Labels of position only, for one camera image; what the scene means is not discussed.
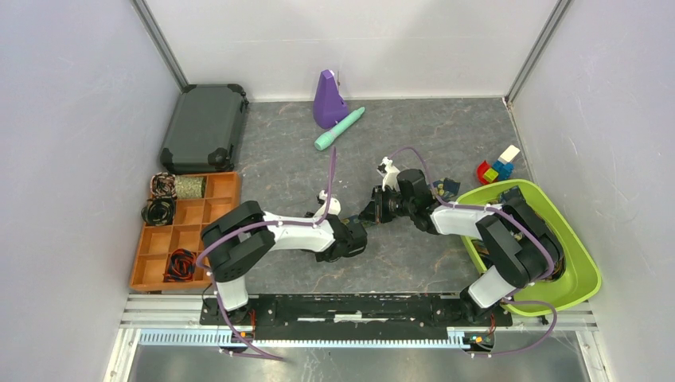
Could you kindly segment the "blue yellow floral tie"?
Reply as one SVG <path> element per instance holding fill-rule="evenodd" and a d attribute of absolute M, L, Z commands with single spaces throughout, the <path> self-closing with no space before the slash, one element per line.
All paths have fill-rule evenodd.
<path fill-rule="evenodd" d="M 440 195 L 444 201 L 452 201 L 458 196 L 461 183 L 448 177 L 444 177 L 443 179 L 434 181 L 432 185 L 435 188 L 437 194 Z M 359 215 L 342 218 L 341 222 L 344 224 L 361 224 L 364 228 L 369 228 L 377 224 L 375 220 L 368 220 L 365 217 L 360 217 Z"/>

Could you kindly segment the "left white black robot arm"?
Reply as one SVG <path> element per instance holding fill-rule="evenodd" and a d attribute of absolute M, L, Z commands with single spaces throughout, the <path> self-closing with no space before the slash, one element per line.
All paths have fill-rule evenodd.
<path fill-rule="evenodd" d="M 308 251 L 319 263 L 361 254 L 368 242 L 365 228 L 341 220 L 338 213 L 334 199 L 305 217 L 279 216 L 262 210 L 257 201 L 245 201 L 203 228 L 198 262 L 208 260 L 221 316 L 235 325 L 248 318 L 245 275 L 272 251 Z"/>

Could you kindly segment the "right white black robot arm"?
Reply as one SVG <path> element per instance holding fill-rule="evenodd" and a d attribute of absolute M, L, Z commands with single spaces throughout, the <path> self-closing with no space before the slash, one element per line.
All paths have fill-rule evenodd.
<path fill-rule="evenodd" d="M 501 204 L 459 204 L 443 200 L 422 170 L 404 170 L 394 184 L 373 188 L 358 219 L 384 224 L 397 217 L 407 217 L 422 232 L 483 243 L 489 266 L 460 293 L 460 315 L 471 325 L 483 323 L 503 298 L 552 275 L 564 258 L 556 235 L 515 189 Z"/>

